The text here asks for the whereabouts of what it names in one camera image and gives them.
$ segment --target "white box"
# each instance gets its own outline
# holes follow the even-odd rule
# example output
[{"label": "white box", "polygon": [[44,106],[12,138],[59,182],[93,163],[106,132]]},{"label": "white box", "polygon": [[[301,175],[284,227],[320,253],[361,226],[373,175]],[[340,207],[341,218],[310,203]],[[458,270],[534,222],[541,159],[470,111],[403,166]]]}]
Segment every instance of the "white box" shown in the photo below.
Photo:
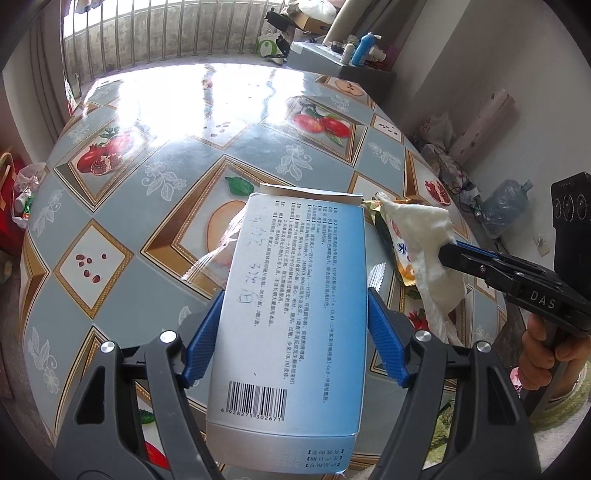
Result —
[{"label": "white box", "polygon": [[350,461],[365,379],[361,197],[263,186],[226,287],[207,403],[218,462],[335,473]]}]

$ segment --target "blue bottle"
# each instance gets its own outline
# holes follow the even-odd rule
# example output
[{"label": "blue bottle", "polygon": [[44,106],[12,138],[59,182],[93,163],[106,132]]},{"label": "blue bottle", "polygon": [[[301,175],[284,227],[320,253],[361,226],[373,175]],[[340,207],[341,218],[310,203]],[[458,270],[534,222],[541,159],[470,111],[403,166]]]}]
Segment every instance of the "blue bottle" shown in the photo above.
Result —
[{"label": "blue bottle", "polygon": [[375,45],[375,40],[379,40],[380,38],[382,38],[380,35],[374,35],[371,32],[369,32],[367,35],[364,35],[359,42],[359,47],[357,47],[357,50],[355,50],[355,53],[353,54],[351,65],[355,67],[362,67],[365,63],[365,58],[367,57],[369,50]]},{"label": "blue bottle", "polygon": [[529,180],[523,185],[515,180],[505,180],[482,203],[482,226],[490,238],[498,238],[527,210],[530,205],[527,191],[532,187]]}]

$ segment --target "plastic bag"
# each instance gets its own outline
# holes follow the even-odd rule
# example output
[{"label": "plastic bag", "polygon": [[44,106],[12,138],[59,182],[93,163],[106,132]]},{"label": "plastic bag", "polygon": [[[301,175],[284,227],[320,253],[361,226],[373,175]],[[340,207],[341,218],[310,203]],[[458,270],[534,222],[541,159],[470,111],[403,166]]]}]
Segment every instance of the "plastic bag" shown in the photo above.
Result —
[{"label": "plastic bag", "polygon": [[34,163],[21,168],[12,186],[12,221],[22,229],[27,228],[28,212],[25,211],[22,215],[17,214],[14,209],[15,200],[24,192],[26,192],[28,198],[32,199],[34,197],[39,184],[45,176],[45,166],[44,163]]},{"label": "plastic bag", "polygon": [[197,278],[203,275],[218,287],[226,288],[236,241],[242,228],[245,213],[246,205],[230,221],[228,228],[217,243],[217,248],[197,260],[182,276],[182,280],[195,284]]},{"label": "plastic bag", "polygon": [[336,18],[336,8],[327,0],[300,0],[300,11],[315,20],[332,25]]},{"label": "plastic bag", "polygon": [[443,112],[440,117],[432,115],[427,118],[419,127],[418,134],[427,143],[432,143],[445,152],[449,151],[449,147],[456,139],[452,119],[447,112]]}]

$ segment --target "metal screw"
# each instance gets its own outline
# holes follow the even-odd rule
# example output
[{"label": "metal screw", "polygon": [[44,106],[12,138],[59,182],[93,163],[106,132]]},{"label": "metal screw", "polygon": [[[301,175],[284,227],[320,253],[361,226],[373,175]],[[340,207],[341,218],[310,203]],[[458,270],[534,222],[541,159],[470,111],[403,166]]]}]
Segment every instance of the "metal screw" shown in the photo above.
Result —
[{"label": "metal screw", "polygon": [[488,342],[478,342],[476,348],[478,348],[479,352],[488,353],[491,351],[491,344]]},{"label": "metal screw", "polygon": [[100,351],[103,353],[110,353],[113,350],[115,350],[115,343],[111,342],[110,340],[100,346]]},{"label": "metal screw", "polygon": [[419,342],[428,342],[431,340],[431,333],[426,330],[419,330],[418,332],[415,332],[414,337]]},{"label": "metal screw", "polygon": [[160,341],[164,342],[164,343],[170,343],[170,342],[174,342],[176,337],[177,337],[176,332],[173,332],[172,330],[166,330],[166,332],[162,332],[160,334]]}]

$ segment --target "human hand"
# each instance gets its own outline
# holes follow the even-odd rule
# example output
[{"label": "human hand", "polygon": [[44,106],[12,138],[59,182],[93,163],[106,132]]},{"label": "human hand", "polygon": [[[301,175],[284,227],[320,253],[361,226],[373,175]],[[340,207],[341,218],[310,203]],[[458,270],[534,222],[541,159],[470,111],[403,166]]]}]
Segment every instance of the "human hand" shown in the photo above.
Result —
[{"label": "human hand", "polygon": [[554,355],[542,344],[544,340],[544,322],[532,313],[527,330],[521,338],[523,353],[519,358],[519,380],[526,390],[538,390],[549,385],[552,380],[550,369],[554,366],[555,358],[560,362],[570,362],[553,394],[554,398],[561,397],[573,389],[591,353],[591,337],[569,336],[556,347]]}]

